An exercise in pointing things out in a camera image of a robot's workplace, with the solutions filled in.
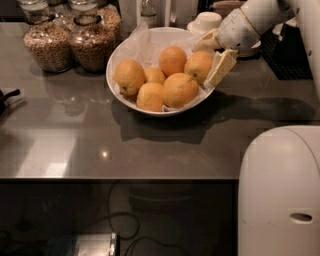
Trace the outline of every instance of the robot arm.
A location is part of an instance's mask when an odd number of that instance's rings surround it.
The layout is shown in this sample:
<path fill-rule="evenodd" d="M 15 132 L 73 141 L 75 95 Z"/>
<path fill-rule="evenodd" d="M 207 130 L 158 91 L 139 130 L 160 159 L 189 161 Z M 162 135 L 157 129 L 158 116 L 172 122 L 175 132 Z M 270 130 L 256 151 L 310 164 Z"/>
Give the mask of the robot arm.
<path fill-rule="evenodd" d="M 274 25 L 297 18 L 314 82 L 320 98 L 320 1 L 319 0 L 248 0 L 233 10 L 219 29 L 206 33 L 193 51 L 232 49 L 239 57 L 250 56 L 260 36 Z"/>

